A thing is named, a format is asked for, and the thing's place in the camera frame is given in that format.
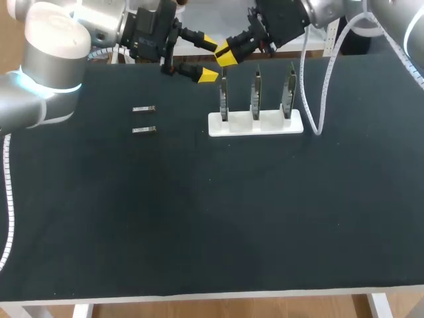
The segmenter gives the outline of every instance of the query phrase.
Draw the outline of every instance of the white cable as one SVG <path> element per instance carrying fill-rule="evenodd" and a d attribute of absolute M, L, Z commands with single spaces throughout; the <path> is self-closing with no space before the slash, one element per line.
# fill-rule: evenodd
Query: white cable
<path fill-rule="evenodd" d="M 307 114 L 307 118 L 309 119 L 309 123 L 311 124 L 312 131 L 317 136 L 319 136 L 323 132 L 324 119 L 325 119 L 325 107 L 326 107 L 326 104 L 327 104 L 327 92 L 328 92 L 329 83 L 330 83 L 330 79 L 331 79 L 331 73 L 333 72 L 333 67 L 334 67 L 334 64 L 336 62 L 337 55 L 339 54 L 340 47 L 342 46 L 342 43 L 345 40 L 346 35 L 348 34 L 348 32 L 352 28 L 352 26 L 355 25 L 355 23 L 357 23 L 359 20 L 362 20 L 364 17 L 365 17 L 365 14 L 361 13 L 361 14 L 357 15 L 355 18 L 353 18 L 352 20 L 349 21 L 349 23 L 346 25 L 346 27 L 341 32 L 339 39 L 337 40 L 337 43 L 336 43 L 336 45 L 333 49 L 329 65 L 327 67 L 327 73 L 325 74 L 325 79 L 324 79 L 323 92 L 322 92 L 322 95 L 321 95 L 321 110 L 319 112 L 318 129 L 317 129 L 315 122 L 313 120 L 311 111 L 309 109 L 309 105 L 308 105 L 307 100 L 306 100 L 306 94 L 305 94 L 304 72 L 305 72 L 306 46 L 307 46 L 307 40 L 308 40 L 308 37 L 309 37 L 309 27 L 306 30 L 305 41 L 303 42 L 303 49 L 302 49 L 302 54 L 301 54 L 301 59 L 300 59 L 300 75 L 299 75 L 300 93 L 301 93 L 301 97 L 302 97 L 302 101 L 303 101 L 303 106 L 305 107 L 305 111 L 306 111 L 306 114 Z"/>
<path fill-rule="evenodd" d="M 130 56 L 130 51 L 127 48 L 102 48 L 100 50 L 94 51 L 88 55 L 88 59 L 91 60 L 97 56 L 109 54 L 109 53 L 118 53 L 125 56 Z"/>
<path fill-rule="evenodd" d="M 400 59 L 400 62 L 405 66 L 406 70 L 411 74 L 412 78 L 417 82 L 419 87 L 424 90 L 424 79 L 423 76 L 418 72 L 417 68 L 411 63 L 409 58 L 406 56 L 405 52 L 402 50 L 402 48 L 395 42 L 394 39 L 390 37 L 390 35 L 384 30 L 384 28 L 381 26 L 381 24 L 378 22 L 377 18 L 371 13 L 370 14 L 371 19 L 378 25 L 378 27 L 382 30 L 384 36 L 386 37 L 387 41 L 390 43 L 390 46 L 393 48 L 393 51 L 395 51 L 396 55 Z"/>
<path fill-rule="evenodd" d="M 15 208 L 13 207 L 13 194 L 12 194 L 12 180 L 9 163 L 11 135 L 5 136 L 3 143 L 3 172 L 5 175 L 5 187 L 6 187 L 6 201 L 7 201 L 7 214 L 9 216 L 9 231 L 7 234 L 6 246 L 3 251 L 3 255 L 0 259 L 0 271 L 3 269 L 6 261 L 11 253 L 13 244 L 13 235 L 15 233 Z"/>
<path fill-rule="evenodd" d="M 308 38 L 309 38 L 309 27 L 306 28 L 305 41 L 303 42 L 302 54 L 301 54 L 301 58 L 300 58 L 300 75 L 299 75 L 300 95 L 302 97 L 303 107 L 305 107 L 306 115 L 307 115 L 307 118 L 309 119 L 309 123 L 311 124 L 311 128 L 313 130 L 313 133 L 316 134 L 316 135 L 320 135 L 321 133 L 318 132 L 317 126 L 315 125 L 315 122 L 313 121 L 313 117 L 312 117 L 312 114 L 311 114 L 311 110 L 309 109 L 309 105 L 307 103 L 306 93 L 305 93 L 304 73 L 305 73 L 306 45 L 307 45 Z M 321 123 L 321 121 L 322 121 L 323 124 L 324 124 L 323 114 L 325 114 L 325 109 L 324 109 L 324 113 L 321 110 L 321 115 L 319 116 L 319 122 Z"/>
<path fill-rule="evenodd" d="M 367 6 L 367 0 L 363 0 L 363 7 L 364 10 L 368 10 Z M 319 136 L 323 132 L 323 126 L 324 126 L 324 119 L 325 119 L 325 108 L 327 104 L 327 93 L 328 88 L 330 84 L 331 74 L 333 72 L 334 64 L 336 62 L 337 56 L 339 55 L 339 51 L 341 49 L 342 43 L 345 40 L 348 32 L 351 30 L 351 28 L 360 20 L 362 19 L 368 19 L 373 22 L 375 22 L 378 25 L 378 28 L 382 30 L 384 36 L 392 46 L 393 50 L 395 51 L 396 55 L 402 62 L 402 64 L 405 66 L 406 70 L 411 74 L 413 79 L 418 83 L 418 85 L 421 87 L 421 89 L 424 90 L 424 79 L 423 76 L 418 72 L 418 70 L 415 68 L 415 66 L 411 63 L 409 58 L 406 56 L 402 48 L 396 44 L 396 42 L 390 37 L 390 35 L 384 30 L 384 28 L 381 26 L 381 24 L 378 22 L 377 18 L 370 12 L 363 12 L 359 15 L 355 16 L 353 19 L 349 21 L 349 23 L 345 26 L 343 31 L 341 32 L 339 39 L 337 40 L 337 43 L 333 49 L 333 52 L 331 54 L 330 62 L 327 67 L 327 72 L 325 74 L 324 84 L 323 84 L 323 92 L 321 94 L 321 111 L 319 115 L 319 124 L 318 129 L 315 125 L 315 122 L 313 120 L 311 111 L 309 109 L 309 105 L 306 100 L 306 94 L 305 94 L 305 84 L 304 84 L 304 72 L 305 72 L 305 57 L 306 57 L 306 46 L 307 46 L 307 40 L 309 37 L 309 27 L 306 30 L 305 33 L 305 41 L 303 43 L 302 53 L 301 53 L 301 60 L 300 60 L 300 75 L 299 75 L 299 81 L 300 81 L 300 92 L 301 92 L 301 98 L 303 101 L 303 106 L 305 108 L 307 117 L 309 119 L 309 122 L 311 124 L 312 131 L 314 134 Z"/>

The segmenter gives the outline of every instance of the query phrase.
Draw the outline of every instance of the floor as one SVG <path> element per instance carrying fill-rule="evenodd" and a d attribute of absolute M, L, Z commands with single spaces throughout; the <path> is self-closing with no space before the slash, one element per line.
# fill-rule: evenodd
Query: floor
<path fill-rule="evenodd" d="M 0 74 L 19 67 L 23 51 L 21 23 L 9 18 L 0 3 Z M 388 295 L 394 318 L 404 318 L 424 293 Z M 72 306 L 51 306 L 55 318 L 72 317 Z M 8 317 L 0 311 L 0 318 Z M 96 305 L 93 318 L 371 318 L 365 295 L 337 297 L 294 297 L 272 299 L 232 299 Z"/>

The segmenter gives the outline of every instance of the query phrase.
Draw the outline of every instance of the black mat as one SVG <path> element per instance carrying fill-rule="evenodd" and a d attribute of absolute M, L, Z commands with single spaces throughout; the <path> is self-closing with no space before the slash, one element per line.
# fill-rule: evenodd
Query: black mat
<path fill-rule="evenodd" d="M 260 63 L 264 109 L 288 62 Z M 326 64 L 307 61 L 315 115 Z M 229 71 L 232 110 L 255 67 Z M 211 138 L 216 85 L 93 65 L 70 121 L 12 136 L 0 301 L 424 284 L 423 96 L 394 57 L 341 58 L 322 137 Z"/>

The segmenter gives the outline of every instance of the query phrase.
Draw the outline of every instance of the small metal block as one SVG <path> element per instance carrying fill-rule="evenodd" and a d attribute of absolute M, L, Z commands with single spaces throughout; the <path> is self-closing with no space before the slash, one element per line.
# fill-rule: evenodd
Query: small metal block
<path fill-rule="evenodd" d="M 133 107 L 133 113 L 151 113 L 156 111 L 156 106 Z"/>
<path fill-rule="evenodd" d="M 156 132 L 156 126 L 134 128 L 132 130 L 133 134 L 147 134 L 147 133 L 155 133 L 155 132 Z"/>

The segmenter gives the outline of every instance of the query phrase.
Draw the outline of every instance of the table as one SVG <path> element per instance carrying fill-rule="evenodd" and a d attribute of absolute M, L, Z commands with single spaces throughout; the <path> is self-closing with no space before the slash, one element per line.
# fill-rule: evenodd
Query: table
<path fill-rule="evenodd" d="M 263 109 L 278 108 L 290 62 L 259 62 Z M 230 110 L 248 109 L 256 65 L 229 70 Z M 306 63 L 315 116 L 326 67 Z M 217 85 L 90 65 L 69 121 L 12 136 L 0 306 L 422 289 L 422 100 L 396 57 L 343 57 L 323 136 L 302 113 L 301 135 L 211 138 Z"/>

